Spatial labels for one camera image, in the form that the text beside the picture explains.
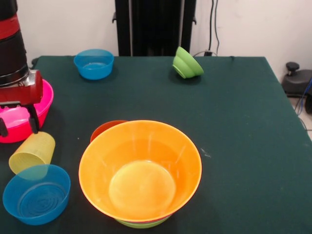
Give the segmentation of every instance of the red band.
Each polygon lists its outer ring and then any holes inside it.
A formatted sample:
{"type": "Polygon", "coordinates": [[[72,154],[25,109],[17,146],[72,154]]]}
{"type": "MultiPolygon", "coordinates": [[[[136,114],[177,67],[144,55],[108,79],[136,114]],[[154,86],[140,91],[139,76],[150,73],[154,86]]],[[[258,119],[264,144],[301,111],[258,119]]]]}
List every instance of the red band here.
{"type": "Polygon", "coordinates": [[[0,21],[0,40],[14,35],[20,29],[18,16],[0,21]]]}

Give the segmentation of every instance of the orange bowl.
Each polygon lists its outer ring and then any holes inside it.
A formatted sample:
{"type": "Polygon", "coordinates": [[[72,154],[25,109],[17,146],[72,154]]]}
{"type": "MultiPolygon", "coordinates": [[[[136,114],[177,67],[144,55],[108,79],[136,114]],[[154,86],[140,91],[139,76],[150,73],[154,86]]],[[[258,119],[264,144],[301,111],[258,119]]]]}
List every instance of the orange bowl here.
{"type": "Polygon", "coordinates": [[[100,135],[102,132],[106,131],[107,129],[114,127],[117,124],[127,122],[126,120],[113,120],[110,122],[106,122],[99,126],[97,129],[94,130],[94,132],[91,135],[90,142],[92,142],[98,135],[100,135]]]}
{"type": "Polygon", "coordinates": [[[121,123],[95,138],[79,165],[89,202],[126,222],[163,219],[185,205],[201,178],[200,155],[180,130],[161,122],[121,123]]]}

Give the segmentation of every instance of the yellow cup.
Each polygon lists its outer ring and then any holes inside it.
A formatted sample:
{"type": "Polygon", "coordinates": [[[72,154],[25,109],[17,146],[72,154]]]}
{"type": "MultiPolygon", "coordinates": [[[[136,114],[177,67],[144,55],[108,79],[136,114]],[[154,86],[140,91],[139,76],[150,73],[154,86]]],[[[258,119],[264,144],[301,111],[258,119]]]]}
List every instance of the yellow cup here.
{"type": "Polygon", "coordinates": [[[54,138],[45,133],[31,134],[9,159],[11,170],[19,172],[36,165],[50,164],[55,148],[54,138]]]}

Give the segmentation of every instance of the white wall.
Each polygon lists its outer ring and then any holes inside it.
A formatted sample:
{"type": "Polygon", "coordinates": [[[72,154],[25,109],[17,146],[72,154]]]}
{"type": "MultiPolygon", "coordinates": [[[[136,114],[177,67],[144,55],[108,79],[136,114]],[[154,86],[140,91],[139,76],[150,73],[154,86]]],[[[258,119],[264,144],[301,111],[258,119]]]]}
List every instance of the white wall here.
{"type": "MultiPolygon", "coordinates": [[[[208,48],[212,0],[197,0],[191,53],[208,48]]],[[[18,0],[28,59],[103,48],[118,55],[115,0],[18,0]]],[[[312,0],[219,0],[221,56],[265,56],[278,78],[294,60],[312,69],[312,0]]]]}
{"type": "MultiPolygon", "coordinates": [[[[197,0],[193,54],[208,49],[211,2],[197,0]]],[[[265,56],[279,80],[288,61],[312,69],[311,9],[311,0],[219,0],[219,55],[265,56]]]]}
{"type": "Polygon", "coordinates": [[[118,55],[114,0],[18,0],[28,62],[102,48],[118,55]]]}

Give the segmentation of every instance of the black cylinder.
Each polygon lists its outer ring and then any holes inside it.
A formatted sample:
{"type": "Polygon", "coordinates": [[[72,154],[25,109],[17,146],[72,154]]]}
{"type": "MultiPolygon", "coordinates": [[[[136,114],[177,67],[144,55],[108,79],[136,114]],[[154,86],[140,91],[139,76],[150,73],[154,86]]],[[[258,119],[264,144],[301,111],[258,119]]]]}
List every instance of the black cylinder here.
{"type": "Polygon", "coordinates": [[[11,18],[17,11],[16,0],[0,0],[0,21],[11,18]]]}
{"type": "Polygon", "coordinates": [[[0,79],[27,65],[26,51],[20,30],[0,40],[0,79]]]}

